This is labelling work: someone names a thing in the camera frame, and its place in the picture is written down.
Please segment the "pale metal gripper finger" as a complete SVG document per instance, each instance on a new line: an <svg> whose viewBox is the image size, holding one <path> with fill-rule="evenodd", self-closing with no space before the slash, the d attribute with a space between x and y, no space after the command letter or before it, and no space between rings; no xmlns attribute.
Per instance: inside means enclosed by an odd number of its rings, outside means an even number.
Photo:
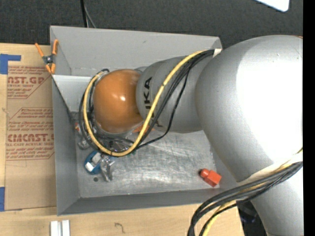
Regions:
<svg viewBox="0 0 315 236"><path fill-rule="evenodd" d="M113 179L113 177L112 177L112 167L113 167L114 163L115 163L115 160L113 158L109 158L108 159L108 162L107 162L107 164L108 164L107 173L108 173L109 180Z"/></svg>
<svg viewBox="0 0 315 236"><path fill-rule="evenodd" d="M105 159L102 159L101 162L100 162L100 171L101 171L103 179L105 181L109 181L108 162Z"/></svg>

